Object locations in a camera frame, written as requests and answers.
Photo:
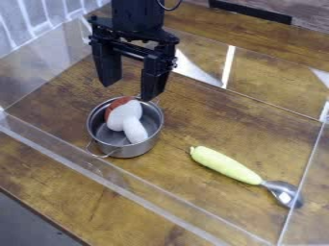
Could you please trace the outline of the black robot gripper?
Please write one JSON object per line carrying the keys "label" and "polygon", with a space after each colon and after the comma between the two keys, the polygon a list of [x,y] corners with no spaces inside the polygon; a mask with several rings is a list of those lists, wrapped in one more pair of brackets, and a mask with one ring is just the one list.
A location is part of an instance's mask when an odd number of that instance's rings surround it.
{"label": "black robot gripper", "polygon": [[142,100],[150,101],[164,91],[170,69],[178,66],[179,38],[162,27],[120,31],[111,18],[96,15],[89,17],[88,23],[88,44],[101,85],[108,87],[122,79],[122,56],[142,61]]}

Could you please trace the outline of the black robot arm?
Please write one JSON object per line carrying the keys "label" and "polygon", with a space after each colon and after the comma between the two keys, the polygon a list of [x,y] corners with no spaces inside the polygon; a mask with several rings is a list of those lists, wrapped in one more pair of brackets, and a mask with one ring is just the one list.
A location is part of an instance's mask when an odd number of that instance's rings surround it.
{"label": "black robot arm", "polygon": [[122,57],[144,63],[140,98],[163,91],[176,64],[179,38],[163,30],[164,0],[112,0],[112,17],[92,15],[89,46],[99,81],[111,86],[122,79]]}

